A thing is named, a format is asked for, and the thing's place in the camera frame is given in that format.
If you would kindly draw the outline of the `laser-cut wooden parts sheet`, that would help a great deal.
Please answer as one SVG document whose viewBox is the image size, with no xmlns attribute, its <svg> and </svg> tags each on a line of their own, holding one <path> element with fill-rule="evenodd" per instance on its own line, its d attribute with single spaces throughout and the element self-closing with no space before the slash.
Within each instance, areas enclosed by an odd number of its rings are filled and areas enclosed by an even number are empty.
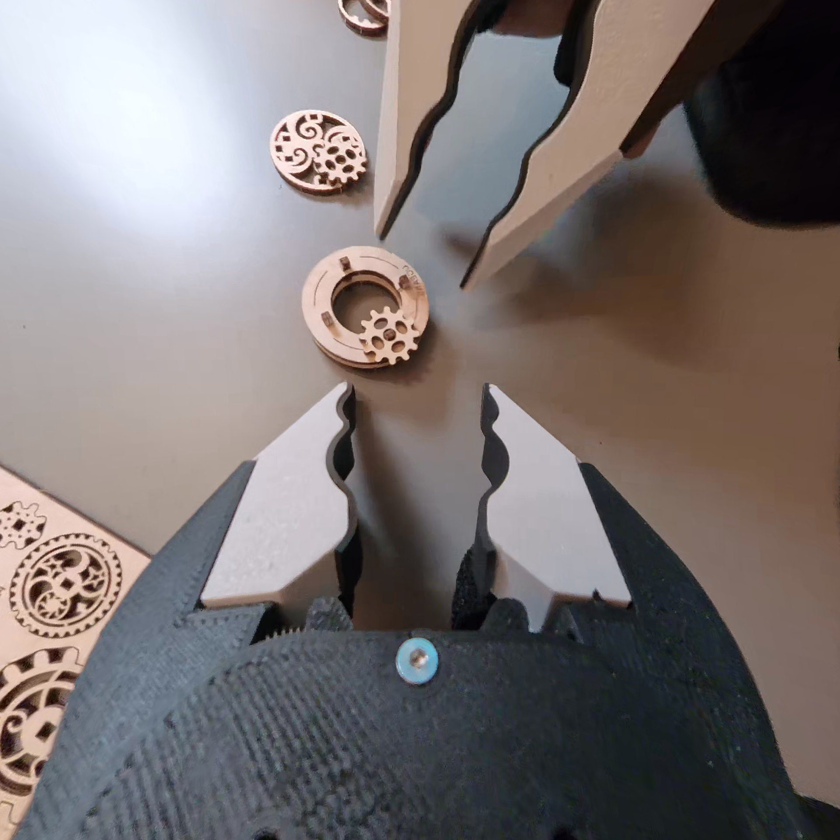
<svg viewBox="0 0 840 840">
<path fill-rule="evenodd" d="M 150 560 L 2 469 L 2 838 L 23 821 L 70 694 Z"/>
</svg>

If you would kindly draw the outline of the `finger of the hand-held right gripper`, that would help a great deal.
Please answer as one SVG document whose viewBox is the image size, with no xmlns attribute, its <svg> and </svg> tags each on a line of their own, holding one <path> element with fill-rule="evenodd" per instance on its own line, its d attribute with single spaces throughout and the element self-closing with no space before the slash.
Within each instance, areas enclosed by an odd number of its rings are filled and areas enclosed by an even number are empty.
<svg viewBox="0 0 840 840">
<path fill-rule="evenodd" d="M 581 81 L 522 163 L 511 204 L 488 227 L 462 284 L 517 257 L 622 158 L 621 144 L 703 18 L 710 1 L 603 1 L 583 18 Z"/>
<path fill-rule="evenodd" d="M 389 235 L 434 128 L 455 101 L 473 1 L 394 1 L 374 172 L 374 232 Z"/>
</svg>

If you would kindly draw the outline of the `swirl-cut wooden disc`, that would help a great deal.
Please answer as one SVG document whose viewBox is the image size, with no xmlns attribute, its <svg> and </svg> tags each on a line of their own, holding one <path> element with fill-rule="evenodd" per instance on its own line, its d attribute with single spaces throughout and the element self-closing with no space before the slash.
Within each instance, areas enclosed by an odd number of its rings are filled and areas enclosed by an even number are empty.
<svg viewBox="0 0 840 840">
<path fill-rule="evenodd" d="M 341 128 L 354 134 L 361 141 L 357 129 L 338 115 L 323 111 L 305 109 L 293 112 L 273 129 L 269 139 L 269 154 L 280 176 L 290 186 L 300 192 L 311 195 L 332 195 L 359 181 L 351 182 L 344 188 L 336 189 L 316 183 L 312 166 L 312 146 L 331 131 Z"/>
</svg>

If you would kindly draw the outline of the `person's right hand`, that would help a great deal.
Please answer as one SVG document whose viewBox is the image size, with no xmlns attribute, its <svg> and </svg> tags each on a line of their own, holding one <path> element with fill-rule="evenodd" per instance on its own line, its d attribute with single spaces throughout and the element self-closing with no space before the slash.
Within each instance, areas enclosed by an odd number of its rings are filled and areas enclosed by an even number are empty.
<svg viewBox="0 0 840 840">
<path fill-rule="evenodd" d="M 514 36 L 560 36 L 572 47 L 565 104 L 549 132 L 561 140 L 560 124 L 582 152 L 583 130 L 597 161 L 621 151 L 640 156 L 672 109 L 653 98 L 708 10 L 706 2 L 511 2 L 495 31 Z"/>
</svg>

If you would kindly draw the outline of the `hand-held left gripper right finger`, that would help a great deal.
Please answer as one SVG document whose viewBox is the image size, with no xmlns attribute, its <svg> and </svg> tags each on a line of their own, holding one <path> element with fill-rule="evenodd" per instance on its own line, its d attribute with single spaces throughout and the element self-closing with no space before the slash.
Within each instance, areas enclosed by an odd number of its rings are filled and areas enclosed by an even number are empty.
<svg viewBox="0 0 840 840">
<path fill-rule="evenodd" d="M 474 576 L 481 596 L 519 602 L 541 632 L 561 604 L 632 596 L 578 458 L 501 388 L 485 384 Z"/>
</svg>

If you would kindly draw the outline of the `person's right forearm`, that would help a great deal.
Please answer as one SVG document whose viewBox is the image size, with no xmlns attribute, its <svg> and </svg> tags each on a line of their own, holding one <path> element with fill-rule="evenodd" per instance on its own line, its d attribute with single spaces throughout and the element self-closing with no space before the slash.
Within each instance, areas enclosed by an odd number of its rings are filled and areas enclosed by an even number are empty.
<svg viewBox="0 0 840 840">
<path fill-rule="evenodd" d="M 710 193 L 776 227 L 839 223 L 839 2 L 784 2 L 687 99 Z"/>
</svg>

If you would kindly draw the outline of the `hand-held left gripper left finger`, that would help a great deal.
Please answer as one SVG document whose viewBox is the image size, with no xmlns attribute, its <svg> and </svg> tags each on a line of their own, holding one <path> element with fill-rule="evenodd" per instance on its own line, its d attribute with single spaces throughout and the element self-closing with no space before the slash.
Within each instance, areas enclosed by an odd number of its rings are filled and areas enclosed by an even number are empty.
<svg viewBox="0 0 840 840">
<path fill-rule="evenodd" d="M 284 624 L 336 597 L 349 615 L 361 578 L 354 467 L 355 391 L 335 386 L 255 459 L 203 588 L 206 608 L 273 603 Z"/>
</svg>

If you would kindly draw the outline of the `wooden ring base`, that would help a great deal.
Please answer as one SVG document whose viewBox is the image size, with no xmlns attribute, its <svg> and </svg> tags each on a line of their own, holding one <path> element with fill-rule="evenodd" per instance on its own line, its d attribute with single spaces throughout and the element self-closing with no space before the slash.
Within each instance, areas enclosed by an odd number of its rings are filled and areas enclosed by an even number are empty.
<svg viewBox="0 0 840 840">
<path fill-rule="evenodd" d="M 353 246 L 342 248 L 318 262 L 304 283 L 302 314 L 322 352 L 334 361 L 359 370 L 393 366 L 369 360 L 360 344 L 361 323 L 359 332 L 350 330 L 341 323 L 334 310 L 333 305 L 340 295 L 357 286 L 376 286 L 387 296 L 388 302 L 383 307 L 372 310 L 380 311 L 384 307 L 393 311 L 402 309 L 413 320 L 414 327 L 419 331 L 418 348 L 430 315 L 424 282 L 403 258 L 383 248 Z"/>
</svg>

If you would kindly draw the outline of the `small wooden gear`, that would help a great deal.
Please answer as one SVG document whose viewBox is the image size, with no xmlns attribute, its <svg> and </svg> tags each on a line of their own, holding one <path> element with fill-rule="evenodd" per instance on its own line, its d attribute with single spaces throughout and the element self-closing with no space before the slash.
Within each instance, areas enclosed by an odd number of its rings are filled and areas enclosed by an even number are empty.
<svg viewBox="0 0 840 840">
<path fill-rule="evenodd" d="M 360 346 L 370 361 L 394 365 L 408 361 L 410 353 L 417 349 L 419 331 L 402 309 L 371 310 L 361 326 Z"/>
<path fill-rule="evenodd" d="M 323 186 L 341 189 L 364 173 L 366 153 L 362 141 L 341 128 L 316 141 L 311 154 L 316 183 Z"/>
</svg>

